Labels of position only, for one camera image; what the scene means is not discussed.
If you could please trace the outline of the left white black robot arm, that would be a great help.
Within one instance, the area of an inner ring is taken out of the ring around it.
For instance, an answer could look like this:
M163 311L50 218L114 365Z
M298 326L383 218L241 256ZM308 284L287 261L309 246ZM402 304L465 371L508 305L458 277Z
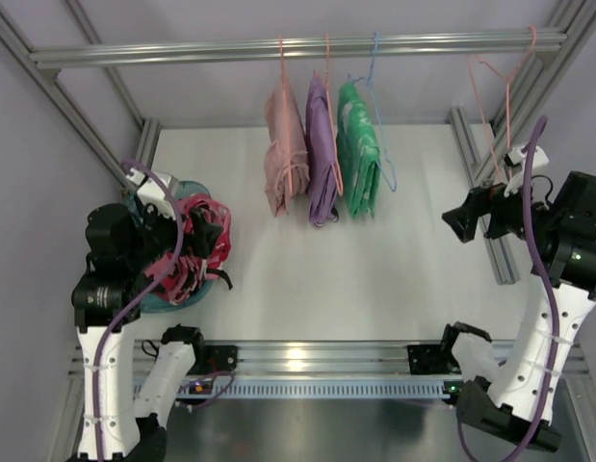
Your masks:
M181 249L182 228L181 220L156 209L137 221L123 203L88 216L87 267L71 295L85 380L84 429L75 461L166 457L169 413L188 373L203 368L208 348L199 328L168 328L139 391L133 353L141 302L160 282L145 272Z

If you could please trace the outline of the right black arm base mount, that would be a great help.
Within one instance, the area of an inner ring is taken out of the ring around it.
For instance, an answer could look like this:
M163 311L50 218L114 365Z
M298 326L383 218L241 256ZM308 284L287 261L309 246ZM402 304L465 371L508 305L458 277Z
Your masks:
M449 346L420 344L408 346L406 349L412 375L460 374L460 367Z

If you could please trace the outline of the pink patterned trousers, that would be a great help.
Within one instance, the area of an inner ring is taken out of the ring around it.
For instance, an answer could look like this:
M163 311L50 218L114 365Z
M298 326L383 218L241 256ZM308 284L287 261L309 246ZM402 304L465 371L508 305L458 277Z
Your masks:
M229 275L222 268L231 251L231 212L229 208L203 193L178 199L177 205L181 209L184 223L181 254L166 277L151 291L151 294L155 294L173 305L182 303L206 281L213 282L220 279L229 289L233 287ZM193 235L191 209L202 209L208 221L219 224L223 228L212 255L207 259L194 256L191 249L191 236Z

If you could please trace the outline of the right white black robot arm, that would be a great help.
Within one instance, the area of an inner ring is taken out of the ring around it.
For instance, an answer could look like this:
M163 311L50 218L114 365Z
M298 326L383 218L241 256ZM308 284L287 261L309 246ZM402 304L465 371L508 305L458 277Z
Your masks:
M572 171L550 204L531 206L526 233L521 192L486 184L468 192L442 219L463 243L475 238L479 218L489 216L484 236L514 234L533 244L532 286L513 348L503 364L489 335L457 322L447 342L464 384L456 418L520 449L555 452L560 433L552 406L562 368L586 316L596 305L596 177Z

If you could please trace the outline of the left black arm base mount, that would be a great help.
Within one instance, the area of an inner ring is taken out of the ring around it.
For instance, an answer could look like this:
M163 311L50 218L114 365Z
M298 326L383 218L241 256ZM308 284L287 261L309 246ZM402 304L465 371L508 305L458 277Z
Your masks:
M236 345L204 345L195 350L195 363L189 375L206 375L212 372L233 372L238 364L239 348Z

